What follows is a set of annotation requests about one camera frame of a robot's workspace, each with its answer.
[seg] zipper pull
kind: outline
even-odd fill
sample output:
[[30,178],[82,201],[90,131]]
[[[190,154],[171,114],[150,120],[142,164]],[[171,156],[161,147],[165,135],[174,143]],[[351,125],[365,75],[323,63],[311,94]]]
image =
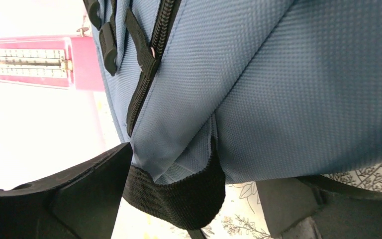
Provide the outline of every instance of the zipper pull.
[[148,45],[146,35],[130,8],[126,12],[125,25],[134,41],[141,71],[146,77],[153,79],[159,67],[159,61],[156,60],[156,52],[153,47]]

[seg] backpack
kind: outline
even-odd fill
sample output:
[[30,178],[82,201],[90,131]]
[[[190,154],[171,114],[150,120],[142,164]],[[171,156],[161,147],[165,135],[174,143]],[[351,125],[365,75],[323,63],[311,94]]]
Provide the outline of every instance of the backpack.
[[142,211],[195,230],[224,184],[382,162],[382,1],[84,2]]

